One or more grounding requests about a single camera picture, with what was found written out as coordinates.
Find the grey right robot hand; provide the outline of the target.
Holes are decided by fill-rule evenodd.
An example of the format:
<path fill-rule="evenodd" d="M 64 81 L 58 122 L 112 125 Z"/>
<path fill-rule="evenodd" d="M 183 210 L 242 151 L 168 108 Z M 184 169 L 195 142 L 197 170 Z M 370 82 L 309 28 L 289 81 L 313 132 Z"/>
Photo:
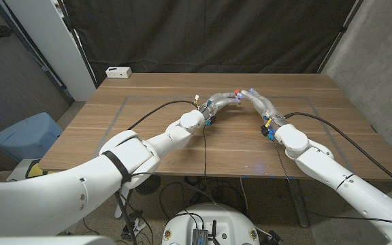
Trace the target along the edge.
<path fill-rule="evenodd" d="M 254 88 L 249 91 L 241 90 L 243 98 L 249 99 L 256 111 L 264 120 L 265 127 L 274 129 L 275 131 L 283 125 L 287 124 L 286 118 L 274 107 L 272 102 L 260 95 Z"/>

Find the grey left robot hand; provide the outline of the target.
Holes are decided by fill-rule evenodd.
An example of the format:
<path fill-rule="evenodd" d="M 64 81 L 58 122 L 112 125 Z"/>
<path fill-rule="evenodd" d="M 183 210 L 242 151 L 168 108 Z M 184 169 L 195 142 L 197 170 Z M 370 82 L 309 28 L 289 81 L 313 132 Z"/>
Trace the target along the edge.
<path fill-rule="evenodd" d="M 205 120 L 215 116 L 216 113 L 227 105 L 236 105 L 241 100 L 235 96 L 235 93 L 215 93 L 203 105 L 199 107 L 199 111 L 203 114 Z"/>

